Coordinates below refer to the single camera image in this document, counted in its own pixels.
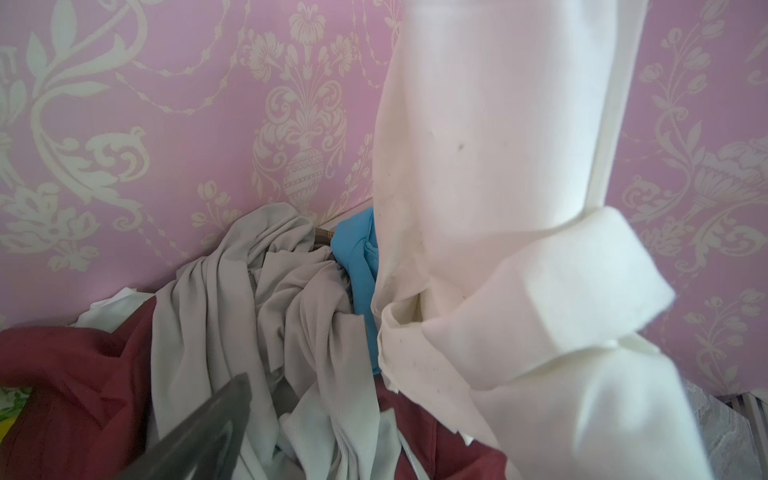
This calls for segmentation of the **white cloth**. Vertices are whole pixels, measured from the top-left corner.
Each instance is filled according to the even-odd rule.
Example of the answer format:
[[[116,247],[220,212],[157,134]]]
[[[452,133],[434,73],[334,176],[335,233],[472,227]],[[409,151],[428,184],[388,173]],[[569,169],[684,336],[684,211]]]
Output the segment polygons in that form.
[[[675,294],[605,198],[643,1],[409,1],[375,128],[387,385],[512,479],[708,479]]]

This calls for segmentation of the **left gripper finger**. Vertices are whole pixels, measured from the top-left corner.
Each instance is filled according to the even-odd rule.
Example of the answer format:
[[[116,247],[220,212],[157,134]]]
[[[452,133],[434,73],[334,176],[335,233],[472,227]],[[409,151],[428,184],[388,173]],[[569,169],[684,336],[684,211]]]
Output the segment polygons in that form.
[[[237,375],[117,478],[231,479],[251,399],[248,375]]]

